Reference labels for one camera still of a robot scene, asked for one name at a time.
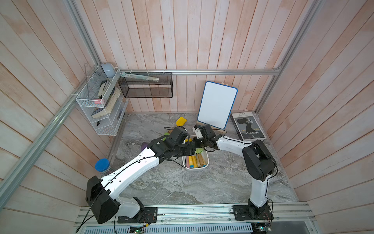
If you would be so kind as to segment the all yellow plastic scoop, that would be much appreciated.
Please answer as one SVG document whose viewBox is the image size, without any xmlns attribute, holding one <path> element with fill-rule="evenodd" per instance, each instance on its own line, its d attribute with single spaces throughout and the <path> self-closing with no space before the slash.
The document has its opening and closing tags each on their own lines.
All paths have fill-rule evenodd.
<svg viewBox="0 0 374 234">
<path fill-rule="evenodd" d="M 198 168 L 199 166 L 198 166 L 198 163 L 197 163 L 198 161 L 197 161 L 196 156 L 193 155 L 193 156 L 191 156 L 191 158 L 192 158 L 192 161 L 193 161 L 193 167 Z"/>
</svg>

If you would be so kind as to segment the green trowel wooden handle front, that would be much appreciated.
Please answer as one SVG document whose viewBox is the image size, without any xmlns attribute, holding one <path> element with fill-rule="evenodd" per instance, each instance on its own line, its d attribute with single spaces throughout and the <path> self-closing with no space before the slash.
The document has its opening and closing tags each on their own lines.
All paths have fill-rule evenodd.
<svg viewBox="0 0 374 234">
<path fill-rule="evenodd" d="M 206 166 L 205 160 L 202 156 L 203 150 L 204 150 L 203 148 L 197 148 L 196 151 L 195 151 L 195 156 L 197 158 L 198 167 L 205 167 Z"/>
</svg>

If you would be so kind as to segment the green trowel wooden handle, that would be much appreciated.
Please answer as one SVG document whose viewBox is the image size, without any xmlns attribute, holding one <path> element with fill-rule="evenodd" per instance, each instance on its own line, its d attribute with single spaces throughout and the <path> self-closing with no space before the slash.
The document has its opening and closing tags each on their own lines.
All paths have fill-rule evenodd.
<svg viewBox="0 0 374 234">
<path fill-rule="evenodd" d="M 205 160 L 202 156 L 203 150 L 204 150 L 203 148 L 197 148 L 196 151 L 195 151 L 195 156 L 197 158 L 198 167 L 205 167 L 206 166 Z"/>
<path fill-rule="evenodd" d="M 166 133 L 164 134 L 164 137 L 162 137 L 162 141 L 165 141 L 166 137 L 169 136 L 169 135 L 170 135 L 170 132 L 166 132 Z"/>
</svg>

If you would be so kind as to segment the white plastic storage box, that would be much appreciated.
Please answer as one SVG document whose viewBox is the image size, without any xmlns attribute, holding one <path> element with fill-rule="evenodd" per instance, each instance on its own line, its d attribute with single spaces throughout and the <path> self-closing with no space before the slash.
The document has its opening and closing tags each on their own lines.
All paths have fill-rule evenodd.
<svg viewBox="0 0 374 234">
<path fill-rule="evenodd" d="M 183 166 L 190 171 L 197 171 L 209 165 L 209 157 L 204 148 L 198 148 L 192 156 L 182 157 Z"/>
</svg>

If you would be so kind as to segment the green trowel wooden handle back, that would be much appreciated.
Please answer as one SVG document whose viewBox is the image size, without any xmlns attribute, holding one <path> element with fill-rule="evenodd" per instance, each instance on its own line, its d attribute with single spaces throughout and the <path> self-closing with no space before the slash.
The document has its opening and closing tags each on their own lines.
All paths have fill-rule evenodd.
<svg viewBox="0 0 374 234">
<path fill-rule="evenodd" d="M 169 135 L 170 135 L 170 132 L 166 132 L 166 133 L 164 134 L 164 137 L 162 137 L 162 141 L 165 141 L 166 137 L 169 136 Z"/>
</svg>

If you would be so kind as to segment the yellow shovel wooden handle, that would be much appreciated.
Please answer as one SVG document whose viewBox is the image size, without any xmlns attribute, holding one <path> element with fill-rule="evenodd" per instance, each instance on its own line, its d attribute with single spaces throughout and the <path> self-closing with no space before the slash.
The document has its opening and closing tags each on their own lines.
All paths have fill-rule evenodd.
<svg viewBox="0 0 374 234">
<path fill-rule="evenodd" d="M 179 126 L 184 126 L 184 124 L 186 124 L 187 120 L 184 118 L 184 117 L 180 117 L 177 121 L 176 121 L 176 126 L 179 127 Z"/>
</svg>

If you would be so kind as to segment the purple shovel pink handle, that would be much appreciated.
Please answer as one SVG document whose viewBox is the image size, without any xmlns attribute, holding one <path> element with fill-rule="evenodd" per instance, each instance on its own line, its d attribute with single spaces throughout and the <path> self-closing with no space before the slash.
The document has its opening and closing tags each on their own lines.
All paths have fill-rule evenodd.
<svg viewBox="0 0 374 234">
<path fill-rule="evenodd" d="M 141 145 L 141 151 L 143 151 L 147 147 L 148 147 L 148 144 L 146 142 L 143 142 L 142 145 Z"/>
</svg>

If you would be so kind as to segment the yellow shovel blue-tipped handle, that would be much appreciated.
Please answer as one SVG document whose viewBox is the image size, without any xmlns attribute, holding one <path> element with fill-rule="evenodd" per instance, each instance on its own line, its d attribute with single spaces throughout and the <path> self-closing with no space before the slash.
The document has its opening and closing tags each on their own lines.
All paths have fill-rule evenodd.
<svg viewBox="0 0 374 234">
<path fill-rule="evenodd" d="M 189 168 L 194 168 L 193 158 L 192 156 L 186 157 L 186 164 L 188 164 Z"/>
</svg>

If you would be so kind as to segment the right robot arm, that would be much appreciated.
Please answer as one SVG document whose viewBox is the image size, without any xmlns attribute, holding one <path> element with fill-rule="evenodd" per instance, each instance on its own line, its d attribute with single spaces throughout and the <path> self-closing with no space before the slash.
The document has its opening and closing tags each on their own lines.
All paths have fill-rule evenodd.
<svg viewBox="0 0 374 234">
<path fill-rule="evenodd" d="M 208 124 L 196 125 L 193 131 L 197 137 L 197 148 L 209 147 L 244 158 L 247 171 L 252 177 L 248 210 L 253 213 L 270 211 L 267 198 L 268 181 L 278 167 L 263 141 L 244 142 L 225 135 L 216 135 Z"/>
</svg>

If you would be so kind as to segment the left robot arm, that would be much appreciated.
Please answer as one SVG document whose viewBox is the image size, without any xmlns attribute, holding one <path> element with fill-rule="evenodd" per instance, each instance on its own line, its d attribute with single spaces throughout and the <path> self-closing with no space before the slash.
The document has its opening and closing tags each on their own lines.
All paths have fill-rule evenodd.
<svg viewBox="0 0 374 234">
<path fill-rule="evenodd" d="M 145 219 L 146 210 L 141 201 L 136 197 L 123 198 L 121 193 L 160 163 L 193 155 L 196 145 L 196 138 L 191 138 L 183 127 L 175 127 L 169 135 L 152 140 L 147 148 L 120 169 L 102 178 L 90 178 L 86 202 L 97 223 L 103 224 L 115 216 L 124 216 L 135 222 Z"/>
</svg>

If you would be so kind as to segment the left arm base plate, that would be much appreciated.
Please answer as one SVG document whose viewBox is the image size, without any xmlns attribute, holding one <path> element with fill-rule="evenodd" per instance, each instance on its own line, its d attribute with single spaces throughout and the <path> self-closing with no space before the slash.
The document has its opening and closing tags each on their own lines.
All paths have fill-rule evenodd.
<svg viewBox="0 0 374 234">
<path fill-rule="evenodd" d="M 145 207 L 141 208 L 140 211 L 133 217 L 119 216 L 117 222 L 119 224 L 125 223 L 156 223 L 158 215 L 157 207 Z"/>
</svg>

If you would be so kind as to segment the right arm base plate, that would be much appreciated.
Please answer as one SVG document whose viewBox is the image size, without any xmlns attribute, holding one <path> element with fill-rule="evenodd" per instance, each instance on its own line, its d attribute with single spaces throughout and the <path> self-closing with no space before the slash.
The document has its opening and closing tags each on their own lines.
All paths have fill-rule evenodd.
<svg viewBox="0 0 374 234">
<path fill-rule="evenodd" d="M 258 208 L 254 205 L 234 205 L 231 213 L 236 221 L 245 220 L 270 220 L 274 219 L 271 207 L 268 204 Z"/>
</svg>

